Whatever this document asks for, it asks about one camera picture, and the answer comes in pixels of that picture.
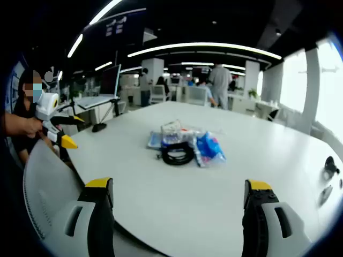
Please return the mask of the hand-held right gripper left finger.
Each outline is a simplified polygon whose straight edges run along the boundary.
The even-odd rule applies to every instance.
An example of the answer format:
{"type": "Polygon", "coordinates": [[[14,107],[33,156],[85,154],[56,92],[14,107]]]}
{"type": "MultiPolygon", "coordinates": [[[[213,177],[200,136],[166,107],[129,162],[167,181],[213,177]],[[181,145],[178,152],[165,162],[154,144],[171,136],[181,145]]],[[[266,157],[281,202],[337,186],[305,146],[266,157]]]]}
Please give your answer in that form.
{"type": "Polygon", "coordinates": [[[113,179],[88,182],[54,216],[44,245],[53,256],[114,256],[113,179]]]}

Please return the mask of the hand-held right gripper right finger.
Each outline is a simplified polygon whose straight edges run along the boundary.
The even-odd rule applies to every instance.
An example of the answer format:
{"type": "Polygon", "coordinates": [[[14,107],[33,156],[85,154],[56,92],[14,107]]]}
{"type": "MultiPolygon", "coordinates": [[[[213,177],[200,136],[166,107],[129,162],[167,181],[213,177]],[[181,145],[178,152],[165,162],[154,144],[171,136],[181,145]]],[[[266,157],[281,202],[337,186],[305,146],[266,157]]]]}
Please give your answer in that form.
{"type": "Polygon", "coordinates": [[[247,179],[243,209],[242,256],[302,256],[311,246],[303,219],[269,184],[247,179]]]}

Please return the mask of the person's left hand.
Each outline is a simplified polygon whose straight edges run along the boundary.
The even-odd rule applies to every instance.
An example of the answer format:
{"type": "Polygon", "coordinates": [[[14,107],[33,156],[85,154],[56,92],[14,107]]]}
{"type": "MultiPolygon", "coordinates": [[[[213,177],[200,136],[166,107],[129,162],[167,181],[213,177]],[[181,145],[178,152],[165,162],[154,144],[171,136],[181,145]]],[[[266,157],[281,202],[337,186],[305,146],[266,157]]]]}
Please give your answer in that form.
{"type": "Polygon", "coordinates": [[[35,138],[37,133],[42,132],[42,122],[35,117],[24,118],[23,128],[29,138],[35,138]]]}

